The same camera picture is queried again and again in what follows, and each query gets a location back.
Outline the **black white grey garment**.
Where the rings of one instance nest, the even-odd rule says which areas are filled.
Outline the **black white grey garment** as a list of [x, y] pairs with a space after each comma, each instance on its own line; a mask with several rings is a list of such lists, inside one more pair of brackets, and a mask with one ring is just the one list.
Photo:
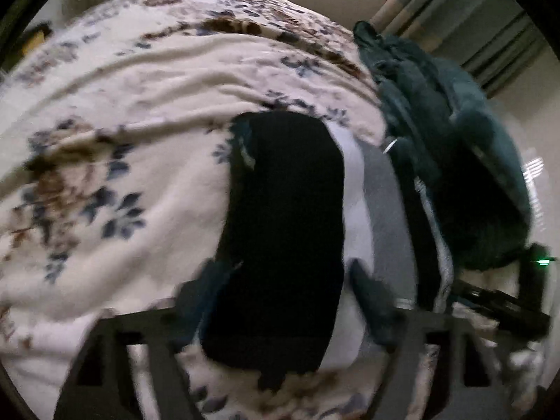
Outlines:
[[291, 373], [392, 347], [397, 301], [445, 308], [453, 267], [409, 140], [375, 146], [288, 111], [239, 115], [230, 132], [216, 249], [229, 275], [202, 327], [209, 359], [277, 392]]

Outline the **dark teal garment pile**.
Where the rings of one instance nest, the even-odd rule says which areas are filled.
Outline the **dark teal garment pile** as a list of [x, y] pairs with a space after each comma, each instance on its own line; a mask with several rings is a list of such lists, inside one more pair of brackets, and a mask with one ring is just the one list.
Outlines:
[[358, 22], [353, 37], [377, 84], [388, 134], [409, 143], [455, 265], [515, 262], [532, 209], [516, 145], [484, 92], [458, 65], [368, 22]]

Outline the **floral fleece bed blanket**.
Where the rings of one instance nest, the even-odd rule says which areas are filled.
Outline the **floral fleece bed blanket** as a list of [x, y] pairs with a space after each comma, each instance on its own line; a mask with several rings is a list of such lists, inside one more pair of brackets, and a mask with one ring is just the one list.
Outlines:
[[[295, 112], [383, 146], [398, 138], [381, 107], [353, 29], [287, 0], [109, 0], [21, 61], [1, 86], [2, 417], [55, 419], [98, 320], [169, 307], [216, 261], [235, 117]], [[440, 235], [445, 308], [395, 306], [469, 321], [520, 418], [539, 396], [544, 337], [518, 342], [452, 301], [456, 281], [509, 294], [512, 279], [456, 266]], [[176, 356], [203, 419], [364, 419], [388, 363], [373, 344], [261, 392], [258, 373], [205, 355], [205, 319]], [[143, 350], [129, 354], [142, 419], [161, 419]]]

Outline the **grey green curtain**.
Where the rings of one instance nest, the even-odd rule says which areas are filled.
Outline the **grey green curtain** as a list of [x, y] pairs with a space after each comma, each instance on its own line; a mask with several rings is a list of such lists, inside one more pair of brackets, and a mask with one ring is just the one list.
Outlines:
[[490, 96], [548, 45], [516, 0], [386, 0], [370, 24], [459, 64]]

